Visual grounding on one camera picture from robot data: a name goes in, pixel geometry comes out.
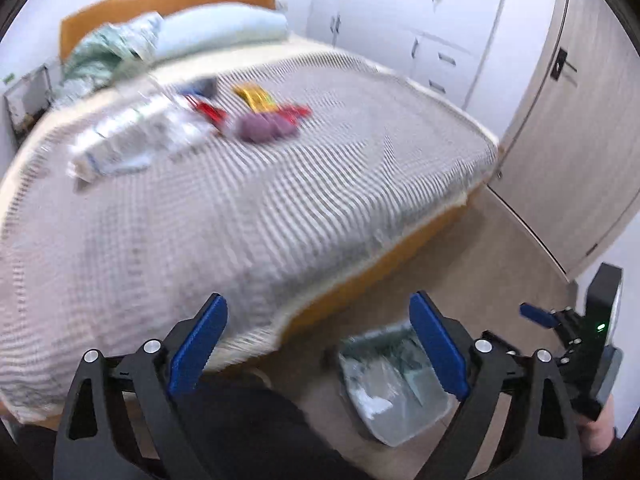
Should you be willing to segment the person's right hand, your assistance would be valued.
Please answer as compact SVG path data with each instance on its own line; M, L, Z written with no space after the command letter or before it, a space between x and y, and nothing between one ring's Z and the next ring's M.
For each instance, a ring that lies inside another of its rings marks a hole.
M577 414L575 419L582 445L582 454L585 456L602 454L611 446L616 436L614 396L608 397L597 420L591 420L582 414Z

